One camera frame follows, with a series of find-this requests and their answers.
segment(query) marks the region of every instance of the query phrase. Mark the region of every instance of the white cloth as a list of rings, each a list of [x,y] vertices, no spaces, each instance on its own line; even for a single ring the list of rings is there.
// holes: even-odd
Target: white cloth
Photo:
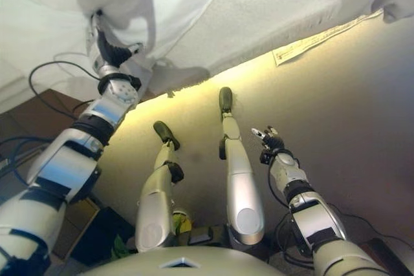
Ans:
[[[99,8],[121,41],[146,44],[135,58],[144,69],[131,73],[160,94],[380,7],[386,21],[414,12],[412,0],[1,0],[0,112],[31,96],[23,81],[40,63],[69,60],[91,70],[86,17]],[[96,82],[69,67],[39,70],[36,87],[96,97]]]
[[[53,59],[75,61],[91,70],[89,60],[80,55],[85,54],[85,29],[88,22],[83,13],[87,15],[93,9],[102,8],[113,18],[116,26],[124,27],[116,30],[124,43],[139,41],[148,45],[147,28],[154,27],[152,33],[155,36],[150,38],[154,42],[149,42],[153,48],[146,57],[158,59],[192,26],[211,0],[150,0],[153,2],[153,16],[145,20],[143,16],[151,14],[148,12],[148,1],[81,0],[81,8],[78,0],[1,0],[0,57],[13,66],[13,73],[2,69],[1,74],[5,77],[0,80],[0,112],[20,103],[16,101],[1,105],[3,99],[12,99],[2,92],[12,79],[8,78],[9,74],[10,77],[24,78],[36,65]],[[154,25],[147,24],[151,19]],[[55,65],[39,70],[34,78],[40,84],[37,88],[52,87],[80,100],[96,97],[96,83],[93,80],[84,80],[85,74],[76,68],[66,65],[61,67],[69,74],[64,74]],[[150,77],[149,71],[140,78],[149,80]]]

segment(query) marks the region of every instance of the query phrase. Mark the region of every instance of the wire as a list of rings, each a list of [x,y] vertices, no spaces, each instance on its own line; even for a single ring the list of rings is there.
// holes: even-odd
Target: wire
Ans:
[[[53,55],[53,60],[58,61],[59,60],[58,57],[60,57],[60,56],[65,57],[65,56],[68,56],[68,55],[85,56],[86,58],[88,58],[88,55],[86,55],[85,53],[81,53],[81,52],[62,52],[62,53],[57,53],[57,54]],[[63,70],[64,72],[66,72],[67,74],[70,74],[73,77],[71,72],[66,70],[64,67],[62,67],[61,65],[58,65],[58,67],[61,70]]]
[[[97,78],[97,77],[95,77],[95,76],[93,76],[91,73],[89,73],[86,69],[84,69],[83,67],[81,67],[81,66],[79,66],[78,64],[76,64],[76,63],[72,63],[71,61],[49,61],[49,62],[47,62],[47,63],[43,63],[43,64],[40,64],[40,65],[38,65],[37,67],[35,67],[35,68],[33,68],[32,69],[32,71],[30,71],[30,74],[29,74],[29,76],[28,76],[28,85],[29,85],[29,87],[30,87],[30,89],[32,90],[32,92],[36,95],[36,97],[37,98],[39,98],[39,100],[42,102],[42,103],[44,103],[48,108],[50,108],[50,109],[52,109],[53,111],[55,111],[55,112],[57,112],[57,113],[60,113],[60,114],[62,114],[62,115],[64,115],[64,116],[67,116],[68,118],[71,118],[71,119],[73,119],[73,120],[76,120],[76,117],[75,116],[73,116],[73,115],[71,115],[71,114],[69,114],[69,113],[66,113],[65,111],[61,111],[61,110],[59,110],[59,109],[57,109],[57,108],[55,108],[55,107],[53,107],[51,104],[49,104],[47,101],[45,101],[40,95],[39,95],[39,93],[37,93],[36,92],[36,90],[34,89],[34,87],[33,87],[33,82],[32,82],[32,78],[33,78],[33,74],[37,71],[37,70],[39,70],[40,68],[42,68],[42,67],[44,67],[44,66],[47,66],[47,65],[51,65],[51,64],[58,64],[58,63],[62,63],[62,64],[69,64],[69,65],[73,65],[73,66],[75,66],[75,67],[78,67],[80,70],[82,70],[84,73],[86,73],[88,76],[90,76],[90,77],[92,77],[92,78],[94,78],[94,79],[96,79],[96,80],[99,80],[99,78]]]
[[[12,259],[12,256],[7,253],[6,250],[3,249],[3,247],[0,246],[0,253],[6,258],[7,261],[10,261]]]
[[[269,247],[269,253],[268,253],[268,258],[267,258],[267,263],[269,263],[270,261],[270,257],[272,255],[272,248],[274,246],[274,242],[278,242],[278,248],[279,250],[281,250],[281,246],[279,243],[279,240],[276,238],[276,231],[278,230],[278,227],[282,224],[282,222],[286,219],[286,217],[289,215],[289,212],[285,213],[285,215],[283,215],[282,219],[278,222],[278,224],[276,224],[276,227],[274,228],[273,234],[272,234],[272,238],[270,239],[270,247]]]
[[[20,176],[19,172],[17,171],[17,167],[16,167],[16,156],[19,154],[20,149],[29,142],[51,142],[52,139],[49,138],[40,138],[40,137],[32,137],[32,136],[28,136],[30,138],[27,138],[25,140],[23,140],[22,142],[19,142],[19,144],[17,145],[17,147],[12,151],[9,159],[10,159],[10,163],[7,166],[4,166],[0,169],[0,176],[4,177],[5,175],[7,175],[10,172],[14,173],[14,176],[22,183],[25,184],[27,186],[26,181]]]
[[[37,137],[37,136],[14,136],[14,137],[6,138],[6,139],[0,141],[0,146],[4,145],[5,143],[8,143],[8,142],[13,142],[14,140],[28,140],[28,139],[51,140],[50,138],[42,138],[42,137]]]
[[[81,103],[77,104],[75,107],[73,107],[73,108],[72,108],[72,113],[75,113],[75,111],[76,111],[77,109],[79,109],[79,108],[80,108],[80,107],[82,107],[83,105],[86,105],[87,103],[91,103],[92,101],[94,101],[94,100],[87,100],[87,101],[83,101],[83,102],[81,102]]]
[[[282,246],[282,245],[280,244],[279,234],[280,234],[281,228],[282,228],[284,225],[286,225],[286,223],[288,223],[287,221],[285,221],[285,218],[286,218],[286,216],[287,216],[288,214],[289,214],[289,213],[285,214],[285,216],[282,218],[281,222],[279,222],[279,224],[278,224],[278,229],[276,230],[276,240],[277,240],[277,243],[278,243],[278,246],[279,246],[280,250],[281,250],[281,251],[282,251],[282,253],[283,253],[283,259],[284,259],[286,262],[290,263],[290,264],[293,264],[293,265],[299,266],[300,268],[306,268],[306,269],[308,269],[308,270],[313,270],[313,269],[314,269],[314,267],[313,267],[313,266],[309,266],[309,265],[307,265],[307,264],[313,264],[313,261],[298,259],[298,258],[296,258],[296,257],[293,257],[292,255],[290,255],[290,254],[287,252],[287,246],[288,246],[288,244],[289,244],[289,240],[290,240],[290,238],[292,237],[292,230],[289,230],[289,235],[287,236],[287,238],[286,238],[286,240],[285,240],[284,246]]]
[[[397,240],[397,241],[399,241],[399,242],[401,242],[401,243],[403,243],[403,244],[405,244],[407,247],[409,247],[411,250],[413,250],[414,251],[414,246],[412,246],[410,243],[408,243],[408,242],[406,242],[404,239],[400,239],[399,237],[396,237],[396,236],[392,236],[392,235],[386,235],[386,234],[383,234],[383,233],[381,233],[381,232],[379,232],[379,230],[377,230],[376,228],[374,228],[374,226],[370,223],[370,221],[368,221],[367,219],[365,219],[365,218],[363,218],[363,217],[361,217],[361,216],[358,216],[358,215],[353,215],[353,214],[351,214],[351,213],[343,213],[342,211],[341,211],[341,209],[339,209],[338,207],[336,207],[334,204],[332,204],[332,203],[328,203],[329,205],[331,205],[332,207],[334,207],[336,210],[338,210],[338,212],[341,214],[341,215],[343,215],[343,216],[345,216],[345,217],[351,217],[351,218],[356,218],[356,219],[360,219],[360,220],[362,220],[362,221],[364,221],[366,224],[368,224],[368,226],[376,233],[376,234],[378,234],[378,235],[380,235],[381,237],[384,237],[384,238],[387,238],[387,239],[394,239],[394,240]]]
[[[280,198],[278,198],[278,196],[276,195],[276,193],[273,190],[272,183],[270,182],[270,168],[273,165],[273,161],[274,161],[274,158],[269,163],[269,167],[268,167],[268,171],[267,171],[267,184],[269,186],[270,192],[272,192],[273,197],[279,202],[279,204],[281,204],[285,208],[289,208],[288,205],[286,205]]]

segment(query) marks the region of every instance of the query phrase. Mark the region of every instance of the black rubber joint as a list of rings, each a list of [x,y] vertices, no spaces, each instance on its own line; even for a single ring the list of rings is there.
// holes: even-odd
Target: black rubber joint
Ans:
[[[72,124],[71,128],[79,129],[80,131],[91,134],[99,140],[102,145],[107,145],[114,133],[112,125],[99,116],[81,116]]]
[[[116,68],[119,68],[123,62],[127,61],[132,56],[132,52],[128,48],[115,47],[108,43],[105,32],[102,32],[101,30],[98,30],[97,44],[102,58],[108,64]]]
[[[139,90],[139,88],[141,87],[141,80],[140,78],[128,75],[128,74],[123,74],[121,72],[115,72],[113,74],[107,74],[106,76],[104,76],[98,84],[98,92],[99,94],[103,94],[105,92],[106,86],[109,83],[109,81],[111,79],[121,79],[121,80],[125,80],[127,81],[129,84],[131,84],[131,86],[135,89],[135,90]]]
[[[227,156],[226,156],[226,136],[223,137],[222,140],[220,140],[219,143],[219,158],[220,160],[226,160]]]
[[[164,165],[168,166],[169,173],[171,174],[171,182],[176,184],[184,179],[184,172],[181,169],[181,166],[177,163],[173,163],[170,161],[165,161]]]
[[[294,180],[287,184],[283,190],[283,194],[285,195],[286,201],[289,203],[296,195],[311,191],[314,190],[308,182],[304,180]]]

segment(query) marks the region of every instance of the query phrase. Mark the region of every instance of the robotic hand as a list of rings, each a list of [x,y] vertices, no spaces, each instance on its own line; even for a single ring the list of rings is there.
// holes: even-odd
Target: robotic hand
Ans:
[[[269,165],[277,188],[286,198],[291,230],[299,251],[313,256],[315,275],[387,275],[357,245],[347,240],[343,224],[312,188],[299,161],[271,126],[252,132],[265,147],[260,162]]]

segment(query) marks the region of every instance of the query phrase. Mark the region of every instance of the yellow object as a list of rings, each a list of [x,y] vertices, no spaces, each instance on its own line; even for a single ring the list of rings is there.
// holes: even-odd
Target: yellow object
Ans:
[[[191,220],[184,213],[174,213],[173,223],[176,235],[191,231]]]

